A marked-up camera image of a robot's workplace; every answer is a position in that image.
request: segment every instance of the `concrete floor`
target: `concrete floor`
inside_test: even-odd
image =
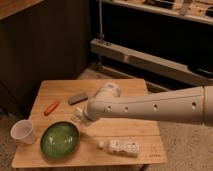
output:
[[[110,78],[86,69],[79,79]],[[0,171],[13,171],[10,167],[16,149],[16,143],[10,138],[11,126],[17,121],[12,116],[0,116]],[[166,164],[149,165],[147,171],[212,171],[213,170],[213,127],[159,122],[162,140],[167,153]],[[29,171],[43,169],[19,169]],[[90,167],[45,169],[48,171],[136,171],[140,166]]]

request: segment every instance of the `white container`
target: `white container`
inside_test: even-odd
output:
[[[10,135],[13,139],[25,144],[34,144],[36,141],[34,126],[29,120],[20,120],[11,128]]]

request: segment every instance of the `metal rod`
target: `metal rod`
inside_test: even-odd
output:
[[[104,33],[103,33],[103,15],[102,15],[102,0],[99,0],[99,29],[100,29],[100,41],[103,43],[104,41]]]
[[[103,15],[102,15],[102,0],[99,0],[99,40],[100,43],[104,42],[104,33],[103,33]],[[102,69],[102,56],[98,55],[98,70]]]

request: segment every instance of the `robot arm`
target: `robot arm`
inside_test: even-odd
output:
[[[85,125],[100,118],[130,118],[213,124],[213,86],[139,97],[120,97],[118,85],[106,83],[75,117]]]

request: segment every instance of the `dark wall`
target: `dark wall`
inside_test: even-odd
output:
[[[7,110],[17,112],[16,103],[28,115],[42,80],[74,79],[84,69],[90,39],[88,3],[45,0],[0,21],[1,91],[6,88],[15,101],[5,105],[6,95],[1,94],[0,104]]]

